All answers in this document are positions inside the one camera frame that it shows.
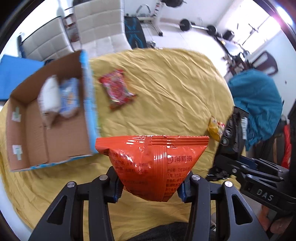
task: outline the orange snack bag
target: orange snack bag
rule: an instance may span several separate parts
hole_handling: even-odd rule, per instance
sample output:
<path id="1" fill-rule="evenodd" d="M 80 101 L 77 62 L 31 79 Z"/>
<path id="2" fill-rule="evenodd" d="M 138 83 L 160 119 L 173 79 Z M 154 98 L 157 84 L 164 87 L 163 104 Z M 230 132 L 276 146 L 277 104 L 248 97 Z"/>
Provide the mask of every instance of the orange snack bag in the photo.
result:
<path id="1" fill-rule="evenodd" d="M 120 136 L 96 140 L 126 189 L 145 200 L 167 202 L 203 151 L 209 137 Z"/>

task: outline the chair backrest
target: chair backrest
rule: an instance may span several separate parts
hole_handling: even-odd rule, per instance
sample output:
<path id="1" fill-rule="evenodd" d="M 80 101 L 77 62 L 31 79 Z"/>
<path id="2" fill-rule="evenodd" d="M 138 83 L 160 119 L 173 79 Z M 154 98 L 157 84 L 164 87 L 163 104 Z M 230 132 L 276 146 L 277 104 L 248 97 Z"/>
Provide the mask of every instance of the chair backrest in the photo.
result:
<path id="1" fill-rule="evenodd" d="M 122 0 L 91 0 L 74 6 L 82 48 L 90 57 L 131 49 L 124 31 Z"/>
<path id="2" fill-rule="evenodd" d="M 22 42 L 26 58 L 38 61 L 58 59 L 74 52 L 61 17 L 56 17 Z"/>
<path id="3" fill-rule="evenodd" d="M 265 72 L 267 75 L 273 75 L 279 71 L 276 60 L 267 51 L 262 52 L 251 65 L 256 70 Z"/>

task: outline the blue snack bag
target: blue snack bag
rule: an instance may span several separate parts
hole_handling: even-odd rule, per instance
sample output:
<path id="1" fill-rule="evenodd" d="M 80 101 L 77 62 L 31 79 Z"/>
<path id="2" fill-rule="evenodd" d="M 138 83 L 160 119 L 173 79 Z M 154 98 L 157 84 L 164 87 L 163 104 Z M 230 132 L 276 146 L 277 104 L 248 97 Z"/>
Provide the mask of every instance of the blue snack bag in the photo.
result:
<path id="1" fill-rule="evenodd" d="M 65 118 L 71 118 L 74 116 L 79 108 L 79 92 L 78 92 L 79 80 L 71 78 L 65 80 L 60 85 L 59 89 L 62 96 L 62 107 L 59 114 Z"/>

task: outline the black snack bag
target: black snack bag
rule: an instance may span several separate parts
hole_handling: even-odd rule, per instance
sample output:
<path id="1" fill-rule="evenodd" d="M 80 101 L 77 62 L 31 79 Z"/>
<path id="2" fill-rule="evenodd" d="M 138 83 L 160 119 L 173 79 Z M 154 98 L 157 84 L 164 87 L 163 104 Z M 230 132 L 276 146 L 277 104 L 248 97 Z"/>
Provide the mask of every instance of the black snack bag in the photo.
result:
<path id="1" fill-rule="evenodd" d="M 249 113 L 245 110 L 234 107 L 231 117 L 227 121 L 224 133 L 216 155 L 224 155 L 233 160 L 238 160 L 247 139 Z"/>

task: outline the brown plastic chair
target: brown plastic chair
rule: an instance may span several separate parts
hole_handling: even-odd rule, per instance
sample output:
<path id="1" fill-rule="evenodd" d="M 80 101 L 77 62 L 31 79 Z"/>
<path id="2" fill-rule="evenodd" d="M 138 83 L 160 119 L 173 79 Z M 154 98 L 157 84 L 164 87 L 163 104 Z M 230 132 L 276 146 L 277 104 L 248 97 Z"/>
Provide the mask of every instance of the brown plastic chair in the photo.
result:
<path id="1" fill-rule="evenodd" d="M 257 63 L 257 62 L 258 62 L 258 61 L 259 61 L 264 55 L 267 56 L 267 59 L 266 59 L 264 62 L 262 62 L 262 63 L 256 65 L 256 63 Z M 276 60 L 275 60 L 274 57 L 273 57 L 270 53 L 268 53 L 267 51 L 262 52 L 262 53 L 259 55 L 259 57 L 258 57 L 257 59 L 255 59 L 253 63 L 251 63 L 251 66 L 252 66 L 254 69 L 259 70 L 259 71 L 262 71 L 262 72 L 265 72 L 266 70 L 268 70 L 268 69 L 270 69 L 270 68 L 273 68 L 274 71 L 271 72 L 271 73 L 268 73 L 268 75 L 274 75 L 274 74 L 276 74 L 276 73 L 279 71 L 278 66 L 277 66 L 277 63 L 276 63 Z"/>

